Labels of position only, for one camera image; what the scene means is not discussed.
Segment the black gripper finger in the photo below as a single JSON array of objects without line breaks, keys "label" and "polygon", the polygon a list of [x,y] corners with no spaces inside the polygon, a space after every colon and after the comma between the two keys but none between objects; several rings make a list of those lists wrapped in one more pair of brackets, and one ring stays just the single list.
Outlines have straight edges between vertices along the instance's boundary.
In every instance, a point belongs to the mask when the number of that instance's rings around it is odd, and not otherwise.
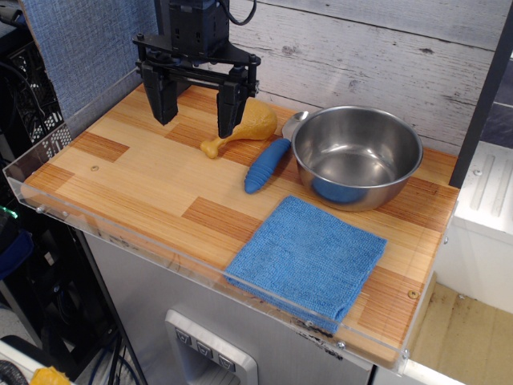
[{"label": "black gripper finger", "polygon": [[216,97],[218,136],[228,138],[242,120],[249,96],[248,80],[227,81],[219,86]]},{"label": "black gripper finger", "polygon": [[167,72],[144,61],[141,77],[154,118],[162,125],[168,124],[177,114],[177,84]]}]

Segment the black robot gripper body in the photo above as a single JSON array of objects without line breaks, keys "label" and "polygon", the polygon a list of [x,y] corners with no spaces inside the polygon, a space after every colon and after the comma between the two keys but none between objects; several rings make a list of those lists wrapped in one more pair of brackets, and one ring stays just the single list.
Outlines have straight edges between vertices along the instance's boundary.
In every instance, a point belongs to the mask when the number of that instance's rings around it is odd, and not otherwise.
[{"label": "black robot gripper body", "polygon": [[248,80],[249,96],[257,93],[257,67],[261,59],[236,48],[229,41],[229,28],[248,24],[256,12],[252,4],[249,15],[238,20],[229,1],[164,1],[160,6],[160,34],[138,33],[133,37],[139,58],[137,71],[147,61],[163,68],[178,85],[198,85],[219,90],[227,81]]}]

